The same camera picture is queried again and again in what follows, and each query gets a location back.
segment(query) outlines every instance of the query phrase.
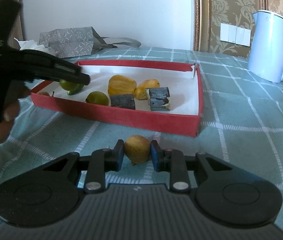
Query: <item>wallpaper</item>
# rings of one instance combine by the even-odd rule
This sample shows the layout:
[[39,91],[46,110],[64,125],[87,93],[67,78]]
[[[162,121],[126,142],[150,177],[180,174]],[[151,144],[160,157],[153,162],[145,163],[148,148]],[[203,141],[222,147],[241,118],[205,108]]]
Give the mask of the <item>wallpaper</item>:
[[[283,0],[267,0],[268,10],[283,15]],[[255,31],[252,14],[260,9],[259,0],[211,0],[211,31],[209,52],[249,57],[250,47],[220,41],[220,23],[229,23]]]

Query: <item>tissue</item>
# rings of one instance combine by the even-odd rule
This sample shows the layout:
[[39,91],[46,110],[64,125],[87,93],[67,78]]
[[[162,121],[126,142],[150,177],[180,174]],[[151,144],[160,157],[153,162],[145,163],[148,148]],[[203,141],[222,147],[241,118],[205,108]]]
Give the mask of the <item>tissue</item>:
[[46,52],[46,53],[48,53],[50,55],[56,56],[55,51],[51,47],[48,47],[48,41],[41,42],[38,45],[37,42],[34,41],[34,40],[19,41],[16,38],[14,38],[14,39],[18,42],[19,46],[21,47],[20,50],[23,50],[23,49],[35,49],[35,50],[40,50],[40,51]]

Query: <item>gray ribbed surface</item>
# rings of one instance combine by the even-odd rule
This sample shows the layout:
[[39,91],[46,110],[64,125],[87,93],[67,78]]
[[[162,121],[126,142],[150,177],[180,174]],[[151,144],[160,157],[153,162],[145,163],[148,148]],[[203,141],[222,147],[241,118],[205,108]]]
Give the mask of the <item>gray ribbed surface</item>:
[[165,185],[112,184],[88,195],[66,219],[42,228],[0,224],[0,240],[283,240],[275,226],[239,230],[211,222],[184,195]]

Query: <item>hand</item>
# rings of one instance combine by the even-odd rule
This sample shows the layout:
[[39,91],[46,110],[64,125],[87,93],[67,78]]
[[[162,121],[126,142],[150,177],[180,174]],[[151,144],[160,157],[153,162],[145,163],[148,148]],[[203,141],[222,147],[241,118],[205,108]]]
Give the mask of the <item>hand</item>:
[[[25,86],[20,91],[19,98],[25,98],[30,95],[29,89]],[[20,106],[18,100],[10,104],[3,112],[3,121],[0,123],[0,143],[8,138],[10,131],[14,125],[14,119],[18,116]]]

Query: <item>red cardboard box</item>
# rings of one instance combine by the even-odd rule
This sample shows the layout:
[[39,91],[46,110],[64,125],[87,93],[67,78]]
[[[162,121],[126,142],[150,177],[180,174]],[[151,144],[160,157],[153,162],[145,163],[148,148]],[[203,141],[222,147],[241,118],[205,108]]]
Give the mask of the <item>red cardboard box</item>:
[[[43,81],[31,90],[36,106],[63,112],[71,116],[141,129],[197,136],[203,114],[203,89],[198,64],[146,60],[85,60],[78,61],[82,71],[91,77],[83,90],[69,96],[57,82]],[[170,91],[170,111],[151,111],[148,100],[137,100],[136,110],[101,106],[85,102],[92,91],[107,95],[109,78],[122,74],[136,80],[157,79]],[[37,94],[46,91],[54,97]]]

